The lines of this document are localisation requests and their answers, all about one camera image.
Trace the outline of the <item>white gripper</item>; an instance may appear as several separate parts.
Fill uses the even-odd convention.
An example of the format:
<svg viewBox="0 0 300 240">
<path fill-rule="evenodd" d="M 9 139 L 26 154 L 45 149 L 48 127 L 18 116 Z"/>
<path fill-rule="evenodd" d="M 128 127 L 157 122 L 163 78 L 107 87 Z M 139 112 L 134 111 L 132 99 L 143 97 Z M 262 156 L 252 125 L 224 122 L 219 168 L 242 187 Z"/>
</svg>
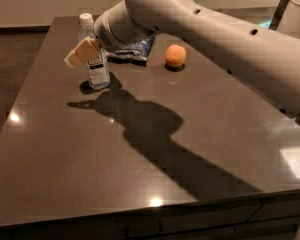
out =
<svg viewBox="0 0 300 240">
<path fill-rule="evenodd" d="M 107 51 L 117 51 L 129 44 L 156 36 L 157 32 L 137 24 L 130 17 L 125 1 L 119 2 L 99 16 L 93 26 L 97 42 Z M 64 58 L 69 67 L 77 67 L 101 54 L 101 48 L 93 38 L 84 38 Z"/>
</svg>

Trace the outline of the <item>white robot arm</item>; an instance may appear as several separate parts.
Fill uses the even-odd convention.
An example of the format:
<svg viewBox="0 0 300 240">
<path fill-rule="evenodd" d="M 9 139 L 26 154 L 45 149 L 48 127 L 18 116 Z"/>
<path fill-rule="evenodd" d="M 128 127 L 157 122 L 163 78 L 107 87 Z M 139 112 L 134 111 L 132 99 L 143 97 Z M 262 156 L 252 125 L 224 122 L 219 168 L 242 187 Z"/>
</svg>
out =
<svg viewBox="0 0 300 240">
<path fill-rule="evenodd" d="M 193 0 L 123 0 L 97 18 L 93 32 L 109 51 L 159 33 L 175 36 L 283 113 L 289 132 L 300 130 L 300 39 L 214 12 Z M 181 117 L 157 103 L 137 100 L 118 82 L 77 106 L 121 124 L 135 150 L 200 200 L 260 190 L 300 192 L 300 179 L 289 164 L 252 139 L 257 125 L 230 112 L 207 114 L 198 83 L 191 84 L 188 96 L 196 112 L 191 139 L 213 154 L 228 156 L 255 178 L 253 184 L 174 141 Z"/>
</svg>

